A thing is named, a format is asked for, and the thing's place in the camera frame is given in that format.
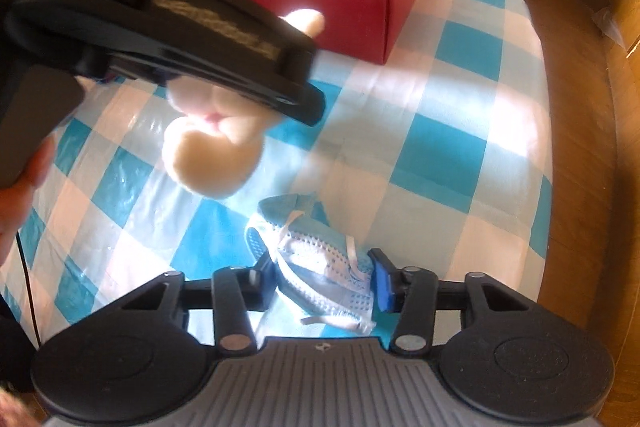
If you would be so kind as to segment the person's left hand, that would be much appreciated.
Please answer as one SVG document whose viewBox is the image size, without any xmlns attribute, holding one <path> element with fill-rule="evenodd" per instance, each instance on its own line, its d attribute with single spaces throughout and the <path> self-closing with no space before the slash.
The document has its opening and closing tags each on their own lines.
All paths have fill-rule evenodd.
<svg viewBox="0 0 640 427">
<path fill-rule="evenodd" d="M 2 188 L 0 193 L 0 259 L 1 263 L 11 250 L 14 236 L 24 225 L 35 193 L 43 184 L 53 164 L 55 139 L 49 135 L 37 152 L 29 159 L 15 183 Z"/>
</svg>

